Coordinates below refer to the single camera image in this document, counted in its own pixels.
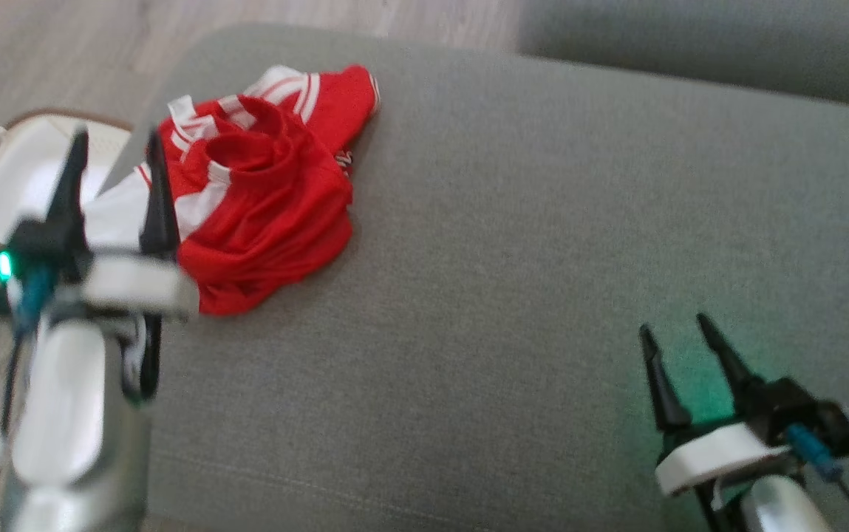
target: white basket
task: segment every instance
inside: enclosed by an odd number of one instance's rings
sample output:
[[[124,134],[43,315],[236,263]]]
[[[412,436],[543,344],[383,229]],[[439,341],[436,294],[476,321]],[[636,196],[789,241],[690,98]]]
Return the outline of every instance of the white basket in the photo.
[[[89,128],[80,201],[91,201],[131,134],[119,121],[66,110],[29,112],[0,128],[0,247],[23,216],[43,219],[73,132]]]

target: red garment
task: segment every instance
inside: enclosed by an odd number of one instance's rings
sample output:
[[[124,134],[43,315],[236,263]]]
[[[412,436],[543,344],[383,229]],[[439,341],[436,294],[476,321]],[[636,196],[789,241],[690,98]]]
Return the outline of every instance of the red garment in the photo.
[[[362,66],[322,75],[274,67],[246,95],[171,102],[159,129],[178,262],[197,280],[202,313],[243,313],[342,252],[347,144],[377,105]],[[138,171],[148,181],[145,166]]]

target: gray ottoman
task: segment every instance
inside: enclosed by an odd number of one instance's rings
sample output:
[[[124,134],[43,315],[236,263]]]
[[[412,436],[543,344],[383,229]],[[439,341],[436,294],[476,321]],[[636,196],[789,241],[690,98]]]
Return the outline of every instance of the gray ottoman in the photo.
[[[849,405],[847,106],[232,27],[187,51],[114,178],[179,95],[350,63],[383,95],[355,236],[246,316],[168,327],[152,511],[228,531],[701,530],[654,483],[637,337],[653,324],[695,417],[723,414],[698,310],[766,377]]]

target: wooden floor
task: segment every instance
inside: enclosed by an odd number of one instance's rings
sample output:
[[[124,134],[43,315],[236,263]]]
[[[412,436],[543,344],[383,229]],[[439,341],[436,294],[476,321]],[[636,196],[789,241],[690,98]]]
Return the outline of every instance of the wooden floor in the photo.
[[[454,47],[515,50],[530,0],[0,0],[0,125],[56,105],[137,121],[192,41],[282,21]],[[0,324],[0,400],[9,333]],[[150,519],[144,530],[196,530]]]

